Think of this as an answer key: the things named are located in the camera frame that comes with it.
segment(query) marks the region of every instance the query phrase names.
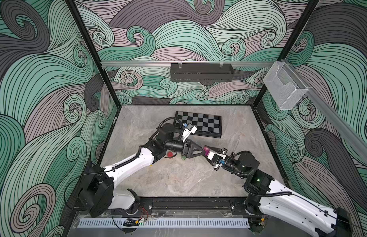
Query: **checkered board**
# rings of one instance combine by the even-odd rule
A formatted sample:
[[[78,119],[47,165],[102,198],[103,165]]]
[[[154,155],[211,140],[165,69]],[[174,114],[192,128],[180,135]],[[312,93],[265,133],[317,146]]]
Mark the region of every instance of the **checkered board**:
[[[222,116],[183,111],[176,111],[175,116],[183,123],[196,126],[198,129],[194,135],[221,138]],[[180,125],[176,122],[175,127],[180,128]]]

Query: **gray marble surface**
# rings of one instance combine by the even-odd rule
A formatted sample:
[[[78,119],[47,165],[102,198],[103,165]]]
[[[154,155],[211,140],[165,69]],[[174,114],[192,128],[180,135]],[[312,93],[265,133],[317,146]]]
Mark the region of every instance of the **gray marble surface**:
[[[128,105],[123,106],[107,146],[101,166],[114,164],[137,152],[165,118],[175,112],[187,111],[222,116],[222,138],[190,135],[199,145],[226,148],[227,154],[249,150],[260,162],[259,169],[280,182],[268,145],[250,106],[186,106]],[[223,169],[215,171],[203,156],[182,160],[162,158],[124,180],[116,190],[132,188],[139,196],[247,196],[244,180]]]

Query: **perforated metal strip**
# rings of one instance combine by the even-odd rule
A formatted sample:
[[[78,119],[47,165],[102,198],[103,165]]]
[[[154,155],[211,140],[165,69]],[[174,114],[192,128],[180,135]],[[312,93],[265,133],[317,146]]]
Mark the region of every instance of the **perforated metal strip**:
[[[114,218],[119,227],[126,218]],[[116,228],[111,218],[82,218],[78,228]],[[247,218],[155,218],[138,228],[249,228]]]

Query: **swirl pattern wallpaper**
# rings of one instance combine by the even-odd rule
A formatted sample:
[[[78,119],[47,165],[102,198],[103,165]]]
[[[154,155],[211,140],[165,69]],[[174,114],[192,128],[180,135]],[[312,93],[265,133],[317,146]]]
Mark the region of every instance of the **swirl pattern wallpaper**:
[[[276,61],[308,1],[75,2],[101,60]],[[234,69],[232,82],[202,85],[171,82],[170,68],[106,68],[123,105],[251,105],[269,68]]]
[[[287,60],[367,144],[367,1],[321,6]],[[367,166],[308,97],[279,110],[266,92],[257,107],[292,187],[351,214],[367,237]]]
[[[0,1],[1,237],[67,233],[116,111],[64,0]]]

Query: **cable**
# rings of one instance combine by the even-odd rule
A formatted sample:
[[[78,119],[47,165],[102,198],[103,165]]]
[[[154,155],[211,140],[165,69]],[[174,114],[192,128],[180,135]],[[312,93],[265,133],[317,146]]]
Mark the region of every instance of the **cable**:
[[[326,215],[328,215],[328,216],[330,216],[330,217],[332,217],[332,218],[334,218],[334,219],[336,219],[336,220],[338,220],[338,221],[342,221],[342,222],[345,222],[345,223],[347,223],[347,224],[350,224],[350,225],[356,226],[357,228],[363,229],[362,227],[360,227],[360,226],[358,226],[358,225],[352,224],[352,223],[347,222],[347,221],[340,220],[339,218],[337,218],[337,217],[334,217],[334,216],[330,215],[327,211],[322,210],[321,208],[319,208],[318,206],[316,206],[314,203],[312,203],[312,202],[310,202],[309,200],[307,200],[307,199],[305,199],[305,198],[303,198],[303,197],[301,197],[301,196],[299,196],[299,195],[296,195],[296,194],[294,194],[294,193],[292,193],[292,192],[277,192],[277,193],[269,193],[269,194],[257,194],[257,193],[252,193],[252,192],[251,192],[250,190],[248,190],[247,188],[245,189],[245,191],[247,191],[247,193],[249,193],[249,194],[251,194],[251,195],[253,195],[253,196],[262,197],[262,198],[266,198],[266,197],[267,197],[267,198],[268,198],[268,197],[277,197],[277,196],[283,196],[283,195],[288,195],[288,196],[293,195],[293,196],[299,197],[299,198],[303,199],[304,201],[306,201],[306,202],[310,203],[311,205],[315,206],[317,209],[319,209],[320,211],[322,211],[324,214],[326,214]]]
[[[176,155],[177,155],[177,152],[175,152],[175,154],[174,154],[173,156],[171,156],[171,157],[168,157],[168,156],[164,156],[164,158],[168,158],[168,159],[171,159],[171,158],[175,157]]]
[[[319,211],[324,212],[324,214],[326,214],[326,215],[328,215],[328,216],[330,216],[330,217],[332,217],[332,218],[334,218],[334,219],[337,219],[337,220],[339,220],[339,221],[342,221],[342,222],[345,222],[345,223],[347,223],[347,224],[350,224],[350,225],[356,226],[356,227],[358,227],[358,228],[360,228],[360,229],[363,229],[362,227],[360,227],[360,226],[358,226],[358,225],[354,225],[354,224],[349,223],[349,222],[347,222],[347,221],[340,220],[340,219],[338,219],[337,217],[331,216],[327,211],[322,210],[321,208],[319,208],[318,206],[316,206],[314,203],[310,202],[309,200],[306,200],[305,198],[303,198],[303,197],[301,197],[301,196],[298,196],[298,195],[293,194],[293,193],[292,193],[292,195],[293,195],[293,196],[296,196],[296,197],[299,197],[299,198],[301,198],[301,199],[303,199],[303,200],[305,200],[306,202],[308,202],[308,203],[310,203],[311,205],[313,205],[313,206],[315,206],[316,208],[318,208],[318,209],[319,209]]]
[[[144,207],[139,206],[139,209],[140,209],[140,208],[142,208],[142,216],[139,218],[139,221],[144,217],[144,211],[145,211]]]
[[[231,155],[226,159],[224,160],[225,164],[227,164],[230,160],[232,160],[233,158],[235,157],[235,154],[233,152],[231,152]]]
[[[236,153],[236,154],[233,156],[233,158],[235,158],[235,157],[237,157],[238,155],[241,155],[241,154],[243,154],[243,153],[251,153],[251,152],[250,152],[250,151],[248,151],[248,150],[242,150],[241,152]]]
[[[233,173],[233,174],[238,174],[238,175],[243,176],[243,177],[247,177],[247,176],[249,176],[249,175],[251,175],[255,172],[255,169],[250,169],[247,172],[238,172],[238,171],[235,171],[235,170],[233,170],[231,168],[228,168],[226,166],[222,166],[222,168],[229,171],[229,172],[231,172],[231,173]]]
[[[177,121],[177,122],[178,122],[178,124],[179,124],[179,125],[180,125],[180,127],[181,127],[181,132],[180,132],[180,135],[178,136],[178,140],[181,140],[181,137],[182,137],[182,135],[183,135],[183,131],[185,130],[185,127],[183,126],[183,124],[182,124],[181,120],[179,120],[179,118],[177,118],[177,117],[169,117],[169,118],[166,118],[166,119],[162,120],[162,122],[158,125],[157,130],[152,134],[152,136],[150,136],[149,140],[152,140],[152,139],[153,139],[153,137],[158,133],[158,130],[161,128],[161,126],[162,126],[166,121],[171,120],[171,119],[173,119],[174,121]]]
[[[278,192],[278,193],[267,193],[267,194],[257,194],[257,193],[253,193],[250,190],[248,190],[247,188],[245,189],[245,191],[247,191],[247,193],[253,195],[253,196],[257,196],[257,197],[262,197],[262,198],[271,198],[271,197],[277,197],[277,196],[283,196],[283,195],[292,195],[292,192]]]
[[[147,221],[148,220],[148,216],[149,216],[149,213],[148,213],[148,211],[144,208],[144,207],[142,207],[144,210],[145,210],[145,212],[147,213],[147,219],[145,220],[145,221]]]
[[[65,187],[65,190],[63,192],[63,201],[65,203],[65,206],[68,207],[69,209],[73,210],[73,211],[86,211],[86,209],[75,209],[74,207],[71,207],[67,204],[67,201],[66,201],[66,191],[67,191],[67,188],[70,186],[70,184],[72,184],[72,182],[74,182],[74,180],[76,180],[77,178],[80,178],[82,176],[85,176],[85,175],[89,175],[89,174],[104,174],[104,173],[107,173],[107,172],[110,172],[112,170],[107,170],[107,171],[102,171],[102,172],[97,172],[97,173],[88,173],[88,174],[81,174],[80,176],[77,176],[75,178],[72,179],[72,181],[70,181],[70,183],[68,183]]]
[[[112,211],[113,211],[113,209],[111,209],[111,218],[112,218],[112,221],[114,222],[114,224],[116,225],[116,227],[117,227],[119,230],[121,230],[121,231],[123,231],[124,233],[126,233],[122,228],[120,228],[120,227],[116,224],[116,222],[115,222],[115,220],[114,220],[114,216],[112,215]]]
[[[111,170],[118,169],[118,168],[120,168],[120,167],[122,167],[122,166],[125,166],[125,165],[127,165],[127,164],[131,163],[131,162],[132,162],[132,161],[134,161],[135,159],[137,159],[137,158],[139,157],[140,153],[141,153],[141,149],[142,149],[142,148],[143,148],[143,146],[145,146],[145,145],[146,145],[146,144],[139,146],[139,149],[138,149],[138,151],[137,151],[137,153],[135,154],[135,156],[134,156],[134,157],[132,157],[131,159],[129,159],[129,160],[127,160],[127,161],[125,161],[125,162],[123,162],[123,163],[121,163],[121,164],[118,164],[118,165],[116,165],[116,166],[112,167],[112,169],[111,169]]]

